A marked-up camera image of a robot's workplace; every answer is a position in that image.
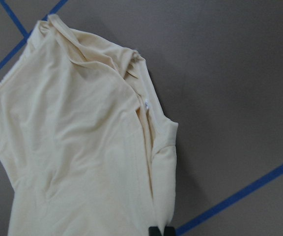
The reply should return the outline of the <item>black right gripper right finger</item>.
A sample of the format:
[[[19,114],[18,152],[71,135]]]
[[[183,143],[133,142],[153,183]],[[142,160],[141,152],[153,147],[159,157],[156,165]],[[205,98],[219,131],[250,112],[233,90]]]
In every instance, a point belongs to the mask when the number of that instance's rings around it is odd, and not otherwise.
[[[163,236],[175,236],[175,228],[172,226],[165,226]]]

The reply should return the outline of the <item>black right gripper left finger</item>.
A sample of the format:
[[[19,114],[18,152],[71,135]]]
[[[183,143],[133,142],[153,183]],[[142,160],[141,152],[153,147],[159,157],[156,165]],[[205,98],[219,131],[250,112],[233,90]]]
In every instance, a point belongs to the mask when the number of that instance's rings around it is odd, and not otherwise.
[[[149,236],[161,236],[161,232],[157,226],[152,226],[148,228]]]

